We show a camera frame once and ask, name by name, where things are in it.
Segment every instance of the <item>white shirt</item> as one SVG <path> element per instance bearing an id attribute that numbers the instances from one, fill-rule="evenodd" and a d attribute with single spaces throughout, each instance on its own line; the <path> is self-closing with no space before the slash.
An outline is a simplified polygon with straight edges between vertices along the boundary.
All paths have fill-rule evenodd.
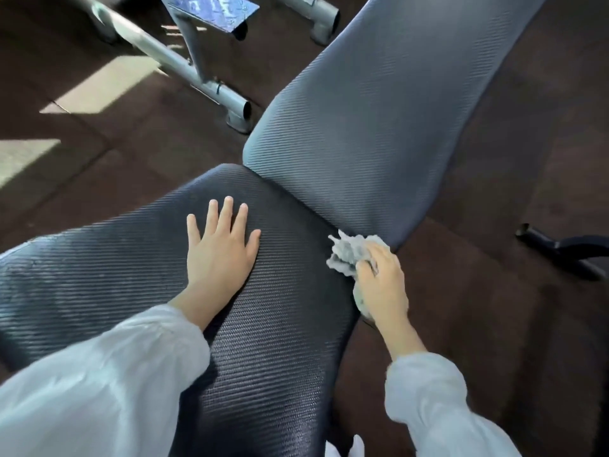
<path id="1" fill-rule="evenodd" d="M 197 326 L 173 307 L 150 308 L 9 378 L 0 387 L 2 455 L 167 457 L 180 393 L 208 365 Z M 387 414 L 408 425 L 420 457 L 519 456 L 466 395 L 460 371 L 437 354 L 405 356 L 387 372 Z M 350 455 L 363 456 L 361 439 L 354 443 Z"/>

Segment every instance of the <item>gray mesh backrest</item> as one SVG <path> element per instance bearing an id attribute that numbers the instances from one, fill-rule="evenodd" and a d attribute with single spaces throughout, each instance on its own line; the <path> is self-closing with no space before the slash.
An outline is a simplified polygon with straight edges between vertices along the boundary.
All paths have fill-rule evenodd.
<path id="1" fill-rule="evenodd" d="M 244 164 L 335 226 L 399 245 L 544 0 L 369 0 L 272 101 Z"/>

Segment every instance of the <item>black chair leg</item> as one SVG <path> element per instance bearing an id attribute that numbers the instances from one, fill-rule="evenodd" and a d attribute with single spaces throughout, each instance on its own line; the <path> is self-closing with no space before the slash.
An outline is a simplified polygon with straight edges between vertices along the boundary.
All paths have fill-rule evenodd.
<path id="1" fill-rule="evenodd" d="M 528 223 L 522 224 L 516 237 L 577 276 L 594 281 L 606 279 L 605 270 L 588 258 L 609 256 L 609 237 L 578 236 L 555 241 Z"/>

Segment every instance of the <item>hand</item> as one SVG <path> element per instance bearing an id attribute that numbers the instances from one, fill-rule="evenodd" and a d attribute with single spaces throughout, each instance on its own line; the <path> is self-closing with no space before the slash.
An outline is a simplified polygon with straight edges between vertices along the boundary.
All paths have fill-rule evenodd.
<path id="1" fill-rule="evenodd" d="M 224 199 L 219 216 L 217 200 L 209 202 L 202 238 L 195 216 L 187 216 L 188 286 L 170 304 L 202 330 L 246 282 L 258 254 L 260 229 L 245 244 L 247 205 L 239 207 L 232 229 L 231 220 L 232 197 Z"/>
<path id="2" fill-rule="evenodd" d="M 377 262 L 378 273 L 375 276 L 369 262 L 364 260 L 357 263 L 356 269 L 363 302 L 372 318 L 384 321 L 406 316 L 408 297 L 398 257 L 375 242 L 367 241 L 366 246 Z"/>
<path id="3" fill-rule="evenodd" d="M 426 352 L 421 338 L 408 320 L 408 297 L 398 257 L 374 242 L 367 242 L 366 246 L 377 262 L 378 273 L 374 275 L 368 261 L 359 261 L 356 266 L 357 281 L 363 303 L 374 318 L 392 360 Z"/>

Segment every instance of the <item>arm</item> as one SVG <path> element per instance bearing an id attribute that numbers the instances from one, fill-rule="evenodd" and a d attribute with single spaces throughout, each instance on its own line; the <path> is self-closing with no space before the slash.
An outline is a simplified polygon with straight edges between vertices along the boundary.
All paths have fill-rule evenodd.
<path id="1" fill-rule="evenodd" d="M 503 430 L 469 410 L 459 369 L 425 349 L 408 320 L 404 274 L 397 257 L 377 244 L 369 244 L 369 250 L 378 273 L 360 262 L 357 277 L 393 360 L 385 382 L 389 418 L 408 426 L 420 457 L 519 456 Z"/>
<path id="2" fill-rule="evenodd" d="M 188 285 L 98 337 L 33 363 L 0 387 L 3 456 L 166 457 L 180 393 L 209 364 L 202 330 L 245 282 L 260 230 L 245 245 L 247 206 L 211 201 L 201 238 L 187 218 Z"/>

